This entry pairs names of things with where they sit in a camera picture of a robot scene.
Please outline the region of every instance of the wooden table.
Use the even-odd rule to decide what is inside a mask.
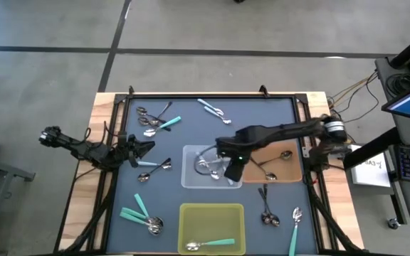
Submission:
[[[220,92],[179,92],[177,94],[216,94]],[[231,94],[237,92],[222,92],[223,94]],[[238,94],[246,94],[254,92],[238,92]],[[270,94],[298,94],[303,93],[307,95],[309,111],[311,117],[319,117],[321,114],[330,114],[327,98],[324,92],[270,92]],[[96,95],[93,111],[91,112],[89,128],[91,128],[91,133],[89,140],[92,142],[98,142],[102,139],[103,135],[103,122],[110,122],[110,116],[113,109],[113,102],[115,95],[118,93],[98,93]],[[162,92],[143,92],[144,95],[149,94],[163,94]],[[301,120],[305,119],[305,112],[303,106],[299,107]],[[122,119],[122,107],[119,108],[117,114],[117,125],[114,132],[117,132],[120,127]],[[331,164],[342,166],[342,162],[334,160],[330,162]],[[90,170],[92,166],[88,162],[80,162],[78,164],[77,176]],[[60,234],[61,240],[58,244],[58,249],[66,249],[72,242],[77,238],[83,228],[86,226],[93,214],[93,206],[96,197],[96,191],[98,187],[99,171],[91,172],[75,182],[73,187],[70,203],[68,205],[67,212],[65,213],[65,222]],[[105,192],[108,189],[108,183],[110,182],[110,176],[112,174],[107,174]],[[355,215],[354,205],[352,203],[352,197],[349,191],[349,186],[347,185],[346,174],[341,169],[328,169],[324,171],[325,185],[327,187],[327,194],[330,202],[330,207],[334,219],[337,221],[339,226],[343,229],[345,234],[350,238],[350,240],[360,248],[363,248],[362,236],[360,234],[359,225],[357,222],[357,217]],[[102,227],[103,227],[103,217],[101,218],[95,237],[95,247],[100,246],[100,241],[102,237]],[[330,240],[328,238],[327,226],[325,220],[320,218],[322,235],[324,237],[325,248],[331,248]]]

